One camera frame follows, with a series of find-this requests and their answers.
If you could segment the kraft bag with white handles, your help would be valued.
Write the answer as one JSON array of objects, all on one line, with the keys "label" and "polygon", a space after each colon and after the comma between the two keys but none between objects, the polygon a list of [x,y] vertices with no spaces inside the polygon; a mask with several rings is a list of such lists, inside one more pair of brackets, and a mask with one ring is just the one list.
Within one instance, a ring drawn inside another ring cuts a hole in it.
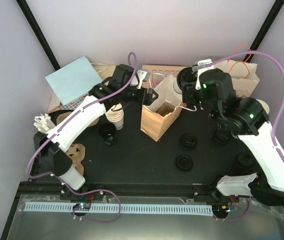
[{"label": "kraft bag with white handles", "polygon": [[186,109],[182,102],[182,95],[175,90],[177,78],[168,75],[153,90],[158,98],[149,106],[142,106],[141,131],[156,142],[164,135],[181,110]]}]

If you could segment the single white paper cup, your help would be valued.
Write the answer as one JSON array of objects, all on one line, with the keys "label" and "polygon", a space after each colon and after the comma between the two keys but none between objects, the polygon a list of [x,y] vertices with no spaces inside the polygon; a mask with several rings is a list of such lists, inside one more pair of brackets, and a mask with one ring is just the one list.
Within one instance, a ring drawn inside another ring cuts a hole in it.
[{"label": "single white paper cup", "polygon": [[176,77],[176,80],[173,82],[173,89],[177,94],[182,95],[181,79],[179,77]]}]

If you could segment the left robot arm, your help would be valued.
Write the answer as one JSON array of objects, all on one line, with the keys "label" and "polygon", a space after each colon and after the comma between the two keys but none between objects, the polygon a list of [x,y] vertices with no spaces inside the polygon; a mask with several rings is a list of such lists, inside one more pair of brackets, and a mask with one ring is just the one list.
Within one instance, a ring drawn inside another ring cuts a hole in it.
[{"label": "left robot arm", "polygon": [[95,119],[120,102],[137,101],[151,105],[158,94],[142,86],[150,75],[146,69],[135,69],[125,64],[116,66],[113,75],[93,86],[88,96],[65,120],[47,133],[38,132],[34,136],[37,144],[34,156],[51,174],[71,187],[71,193],[77,199],[85,199],[89,187],[84,184],[84,176],[71,163],[67,150]]}]

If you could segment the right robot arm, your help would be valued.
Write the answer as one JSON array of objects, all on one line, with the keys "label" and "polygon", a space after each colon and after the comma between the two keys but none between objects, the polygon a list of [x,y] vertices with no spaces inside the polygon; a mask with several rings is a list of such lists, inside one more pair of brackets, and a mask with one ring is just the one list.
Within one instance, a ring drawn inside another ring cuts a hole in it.
[{"label": "right robot arm", "polygon": [[177,77],[182,100],[192,110],[203,108],[216,123],[214,136],[221,142],[238,137],[249,149],[242,154],[232,175],[210,187],[216,202],[238,195],[257,199],[267,206],[284,206],[284,151],[272,135],[272,125],[262,104],[251,97],[238,97],[230,74],[218,68],[183,69]]}]

